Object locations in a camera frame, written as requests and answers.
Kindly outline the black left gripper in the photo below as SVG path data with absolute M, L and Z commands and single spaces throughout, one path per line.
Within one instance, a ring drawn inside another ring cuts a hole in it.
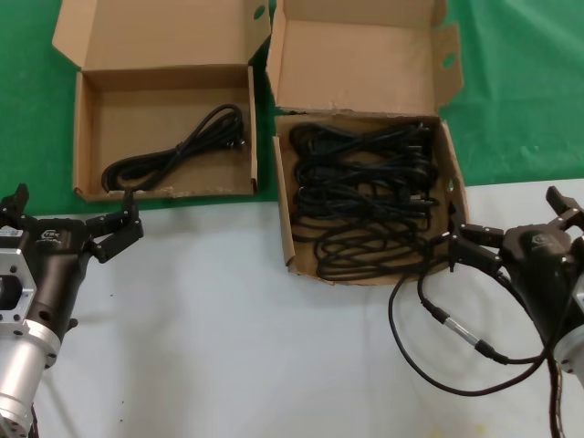
M 143 238 L 139 207 L 128 189 L 119 212 L 96 216 L 85 224 L 78 219 L 22 217 L 27 202 L 27 185 L 20 183 L 0 204 L 1 227 L 23 231 L 18 248 L 25 265 L 17 269 L 17 278 L 19 296 L 28 308 L 21 317 L 63 339 L 90 254 L 104 264 Z

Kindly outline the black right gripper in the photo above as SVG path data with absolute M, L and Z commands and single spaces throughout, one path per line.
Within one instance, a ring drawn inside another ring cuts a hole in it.
M 583 311 L 573 296 L 583 274 L 583 256 L 565 231 L 576 226 L 583 232 L 584 213 L 574 198 L 562 195 L 556 186 L 547 188 L 546 200 L 555 219 L 512 228 L 505 235 L 501 229 L 467 223 L 464 212 L 450 203 L 448 263 L 451 271 L 461 264 L 497 274 L 503 262 L 540 337 L 554 347 L 583 324 Z M 498 254 L 490 248 L 501 250 Z

